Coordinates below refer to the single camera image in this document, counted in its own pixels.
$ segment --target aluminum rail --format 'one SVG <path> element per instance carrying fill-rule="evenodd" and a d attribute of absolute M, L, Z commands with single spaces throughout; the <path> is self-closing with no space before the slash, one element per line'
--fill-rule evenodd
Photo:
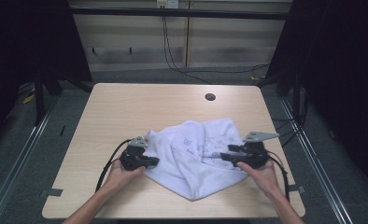
<path fill-rule="evenodd" d="M 14 165 L 9 171 L 9 174 L 7 175 L 7 178 L 5 179 L 3 185 L 0 188 L 0 216 L 3 213 L 3 210 L 6 207 L 7 202 L 12 192 L 14 191 L 17 183 L 19 182 L 19 179 L 21 177 L 21 174 L 23 173 L 23 170 L 27 162 L 30 160 L 31 155 L 35 150 L 35 146 L 36 143 L 38 142 L 39 137 L 44 132 L 44 129 L 47 126 L 47 123 L 50 119 L 50 112 L 55 107 L 57 101 L 58 98 L 55 98 L 52 101 L 51 106 L 45 117 L 40 121 L 40 123 L 37 126 L 33 128 L 30 137 L 28 138 L 26 144 L 21 150 L 21 154 L 15 161 Z"/>
<path fill-rule="evenodd" d="M 298 140 L 300 141 L 301 146 L 304 149 L 304 153 L 309 160 L 309 163 L 315 172 L 316 178 L 320 183 L 324 193 L 326 194 L 327 200 L 330 203 L 339 223 L 341 224 L 353 224 L 352 219 L 350 218 L 349 212 L 345 207 L 341 197 L 338 195 L 338 192 L 335 190 L 333 183 L 328 177 L 326 171 L 323 168 L 320 160 L 318 159 L 318 154 L 315 149 L 313 149 L 312 145 L 305 132 L 298 126 L 298 124 L 294 120 L 294 116 L 292 115 L 292 107 L 287 99 L 282 100 L 281 104 L 286 112 L 286 115 L 289 119 L 292 119 L 291 125 L 295 132 L 297 132 Z"/>

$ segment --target black cable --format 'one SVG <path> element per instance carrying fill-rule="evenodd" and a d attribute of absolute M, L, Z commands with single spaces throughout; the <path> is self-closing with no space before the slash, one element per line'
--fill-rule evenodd
<path fill-rule="evenodd" d="M 306 121 L 306 115 L 307 115 L 307 111 L 308 111 L 308 104 L 309 104 L 309 96 L 307 95 L 307 93 L 305 93 L 305 99 L 304 99 L 304 105 L 303 105 L 303 109 L 302 109 L 302 115 L 300 116 L 300 120 L 299 120 L 299 127 L 298 127 L 297 131 L 285 143 L 282 144 L 282 147 L 284 147 L 286 144 L 288 144 L 295 137 L 295 135 L 303 129 L 303 127 L 305 125 L 305 121 Z M 282 137 L 282 136 L 285 136 L 285 135 L 288 135 L 288 134 L 289 133 L 284 133 L 284 134 L 280 135 L 279 137 Z"/>
<path fill-rule="evenodd" d="M 280 126 L 278 126 L 277 128 L 275 128 L 275 130 L 277 131 L 277 130 L 279 130 L 279 129 L 283 128 L 284 126 L 288 125 L 289 123 L 290 123 L 290 121 L 288 120 L 288 121 L 286 121 L 285 123 L 283 123 L 282 125 L 280 125 Z"/>
<path fill-rule="evenodd" d="M 172 69 L 173 71 L 175 72 L 179 72 L 180 74 L 184 75 L 184 76 L 187 76 L 187 77 L 192 77 L 192 78 L 196 78 L 204 83 L 207 83 L 207 84 L 211 84 L 210 82 L 204 80 L 204 79 L 201 79 L 199 77 L 194 77 L 194 76 L 190 76 L 188 75 L 188 73 L 224 73 L 224 74 L 239 74 L 239 73 L 247 73 L 247 72 L 252 72 L 254 74 L 254 71 L 255 70 L 258 70 L 260 68 L 263 68 L 267 65 L 269 65 L 269 63 L 264 63 L 264 64 L 257 64 L 255 66 L 253 66 L 251 69 L 248 69 L 248 70 L 243 70 L 243 71 L 214 71 L 214 70 L 195 70 L 195 71 L 182 71 L 180 70 L 176 64 L 175 64 L 175 61 L 173 60 L 173 55 L 172 55 L 172 51 L 170 50 L 170 42 L 169 42 L 169 37 L 168 37 L 168 34 L 167 34 L 167 23 L 166 23 L 166 17 L 163 17 L 163 49 L 164 49 L 164 58 L 166 60 L 166 63 L 167 65 L 169 66 L 170 69 Z M 169 56 L 170 56 L 170 60 L 171 60 L 171 63 L 173 64 L 173 66 L 169 63 L 169 60 L 167 58 L 167 53 L 166 52 L 169 52 Z"/>
<path fill-rule="evenodd" d="M 122 142 L 122 143 L 121 143 L 121 144 L 120 144 L 120 145 L 115 149 L 115 151 L 112 153 L 112 155 L 111 155 L 110 159 L 108 160 L 108 162 L 107 162 L 107 164 L 106 164 L 105 168 L 103 168 L 103 172 L 100 174 L 99 181 L 97 182 L 96 190 L 95 190 L 94 192 L 96 192 L 97 190 L 99 190 L 99 189 L 100 189 L 100 187 L 102 187 L 103 179 L 105 178 L 105 175 L 106 175 L 106 173 L 107 173 L 108 168 L 110 167 L 110 165 L 111 165 L 111 164 L 112 164 L 112 162 L 113 162 L 113 159 L 114 159 L 114 157 L 115 157 L 115 154 L 117 154 L 118 150 L 120 150 L 120 147 L 122 147 L 122 146 L 123 146 L 123 144 L 128 143 L 128 142 L 130 142 L 130 141 L 131 141 L 130 139 L 127 139 L 127 140 L 123 141 L 123 142 Z"/>
<path fill-rule="evenodd" d="M 166 24 L 166 17 L 162 17 L 162 20 L 163 20 L 163 51 L 164 51 L 164 58 L 166 60 L 166 63 L 167 65 L 170 67 L 170 69 L 172 69 L 173 71 L 175 72 L 179 72 L 180 74 L 186 76 L 186 77 L 192 77 L 192 78 L 195 78 L 195 79 L 198 79 L 206 84 L 209 84 L 211 85 L 210 82 L 204 80 L 204 79 L 201 79 L 199 77 L 194 77 L 194 76 L 190 76 L 188 74 L 186 74 L 185 72 L 182 72 L 178 69 L 178 67 L 176 66 L 175 64 L 175 61 L 173 60 L 173 55 L 172 55 L 172 51 L 170 50 L 170 42 L 169 42 L 169 37 L 167 35 L 167 24 Z M 172 67 L 172 65 L 169 63 L 168 59 L 167 59 L 167 54 L 166 54 L 166 42 L 167 42 L 167 48 L 168 48 L 168 51 L 169 51 L 169 55 L 170 55 L 170 59 L 172 61 L 172 64 L 174 67 Z"/>
<path fill-rule="evenodd" d="M 294 130 L 291 130 L 291 131 L 289 131 L 289 132 L 283 133 L 283 134 L 281 134 L 279 137 L 284 137 L 284 136 L 286 136 L 286 135 L 289 135 L 289 134 L 291 134 L 293 131 L 294 131 Z"/>
<path fill-rule="evenodd" d="M 274 120 L 274 121 L 292 121 L 294 119 L 274 119 L 274 118 L 271 118 L 271 120 Z"/>
<path fill-rule="evenodd" d="M 269 65 L 269 63 L 266 63 L 266 64 L 258 64 L 258 65 L 255 65 L 255 66 L 251 69 L 251 74 L 252 74 L 252 76 L 251 76 L 251 79 L 252 79 L 252 83 L 251 83 L 251 85 L 252 85 L 252 86 L 256 86 L 256 85 L 257 85 L 257 84 L 256 84 L 257 76 L 256 76 L 256 73 L 255 73 L 254 71 L 256 71 L 257 69 L 263 68 L 263 67 L 265 67 L 266 65 Z"/>
<path fill-rule="evenodd" d="M 277 166 L 280 168 L 280 171 L 282 172 L 286 199 L 287 199 L 287 201 L 290 202 L 290 189 L 289 189 L 289 179 L 287 178 L 287 172 L 283 168 L 283 164 L 280 164 L 280 162 L 275 160 L 275 158 L 269 156 L 269 159 L 274 161 L 277 164 Z"/>
<path fill-rule="evenodd" d="M 277 154 L 275 154 L 275 152 L 272 152 L 272 151 L 268 151 L 268 153 L 274 155 L 280 162 L 280 164 L 282 165 L 282 167 L 284 168 L 284 165 L 283 165 L 283 161 L 277 156 Z"/>

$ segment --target wooden table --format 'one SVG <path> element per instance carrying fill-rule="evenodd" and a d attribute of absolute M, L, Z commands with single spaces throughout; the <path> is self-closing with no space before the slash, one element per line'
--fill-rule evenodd
<path fill-rule="evenodd" d="M 216 100 L 207 101 L 207 93 L 215 94 Z M 93 195 L 103 167 L 123 140 L 144 136 L 149 130 L 158 132 L 185 120 L 226 118 L 234 121 L 243 137 L 250 131 L 275 132 L 257 87 L 97 84 L 53 184 L 54 189 L 62 189 L 63 193 L 60 197 L 48 197 L 43 216 L 66 218 L 83 205 Z M 278 139 L 264 143 L 283 160 L 289 184 L 294 184 Z M 276 170 L 276 174 L 284 188 L 280 171 Z M 303 216 L 305 210 L 299 193 L 291 192 L 290 199 Z M 111 198 L 97 217 L 251 218 L 276 217 L 276 212 L 251 177 L 192 202 L 141 175 Z"/>

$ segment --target crumpled white fabric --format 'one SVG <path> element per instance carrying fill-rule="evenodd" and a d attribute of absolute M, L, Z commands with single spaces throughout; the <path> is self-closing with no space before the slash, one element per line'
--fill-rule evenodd
<path fill-rule="evenodd" d="M 160 159 L 145 174 L 189 200 L 202 199 L 248 176 L 219 155 L 237 154 L 228 145 L 244 144 L 231 119 L 188 120 L 158 133 L 150 131 L 145 138 L 149 146 L 144 155 Z"/>

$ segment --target finger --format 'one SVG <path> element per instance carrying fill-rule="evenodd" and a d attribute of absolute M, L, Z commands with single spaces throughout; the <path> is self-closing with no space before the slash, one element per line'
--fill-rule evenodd
<path fill-rule="evenodd" d="M 243 171 L 245 171 L 248 174 L 253 174 L 254 173 L 254 169 L 251 168 L 249 165 L 247 165 L 246 163 L 240 161 L 236 164 L 240 169 L 242 169 Z"/>
<path fill-rule="evenodd" d="M 135 169 L 133 171 L 130 171 L 130 175 L 131 176 L 137 176 L 137 175 L 142 174 L 145 170 L 146 170 L 145 166 L 140 166 L 137 169 Z"/>
<path fill-rule="evenodd" d="M 120 163 L 120 159 L 116 159 L 111 164 L 112 167 L 121 167 L 122 164 Z"/>

